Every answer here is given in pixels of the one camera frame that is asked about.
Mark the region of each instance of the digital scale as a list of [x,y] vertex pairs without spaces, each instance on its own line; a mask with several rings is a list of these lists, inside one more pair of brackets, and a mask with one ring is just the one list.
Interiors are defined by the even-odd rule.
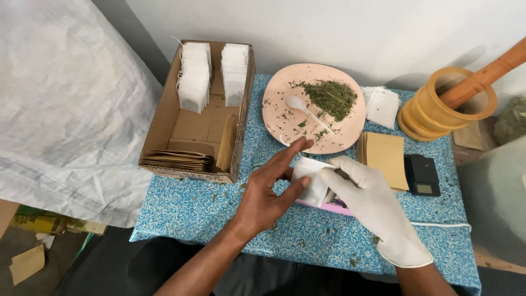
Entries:
[[440,196],[437,168],[434,159],[420,154],[403,156],[403,166],[409,191],[414,195]]

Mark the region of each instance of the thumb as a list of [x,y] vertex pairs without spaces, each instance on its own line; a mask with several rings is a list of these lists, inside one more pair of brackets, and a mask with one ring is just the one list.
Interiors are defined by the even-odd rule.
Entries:
[[282,206],[290,207],[296,199],[303,193],[303,190],[309,186],[311,178],[304,176],[292,182],[285,191],[279,196],[278,203]]
[[360,190],[351,181],[345,180],[331,169],[321,169],[319,175],[325,184],[341,199],[347,199],[357,194]]

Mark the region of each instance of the table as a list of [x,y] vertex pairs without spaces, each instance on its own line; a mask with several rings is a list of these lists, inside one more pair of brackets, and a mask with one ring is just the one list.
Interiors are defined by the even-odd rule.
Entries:
[[[258,74],[254,79],[239,181],[236,184],[219,184],[153,177],[130,241],[167,236],[206,244],[221,230],[235,213],[243,184],[247,182],[250,172],[283,149],[283,145],[267,132],[261,115],[262,97],[270,78],[269,75]],[[393,91],[400,95],[403,102],[414,96],[414,92]],[[393,131],[368,121],[363,130],[404,136],[405,154],[434,158],[442,196],[434,198],[396,193],[410,221],[439,224],[467,222],[449,137],[429,143],[416,142],[405,136],[398,125]],[[316,157],[323,161],[343,154],[354,158],[355,147]],[[274,190],[280,194],[287,184],[286,181],[278,181]],[[472,295],[480,295],[481,284],[469,229],[415,228],[445,279],[465,287]],[[376,251],[373,237],[353,217],[294,204],[275,227],[251,240],[243,252],[358,272],[395,275],[393,265]]]

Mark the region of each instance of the white tarp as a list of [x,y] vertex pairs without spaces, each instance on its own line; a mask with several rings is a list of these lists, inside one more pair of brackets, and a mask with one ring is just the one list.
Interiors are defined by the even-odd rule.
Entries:
[[0,198],[135,225],[161,85],[90,0],[0,3]]

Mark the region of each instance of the gloved hand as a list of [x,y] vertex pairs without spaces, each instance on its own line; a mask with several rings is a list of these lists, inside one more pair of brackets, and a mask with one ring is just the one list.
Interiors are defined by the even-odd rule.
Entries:
[[382,257],[404,268],[433,262],[433,256],[418,238],[382,172],[347,156],[326,162],[349,175],[350,181],[329,169],[319,173],[358,221],[380,238],[377,249]]

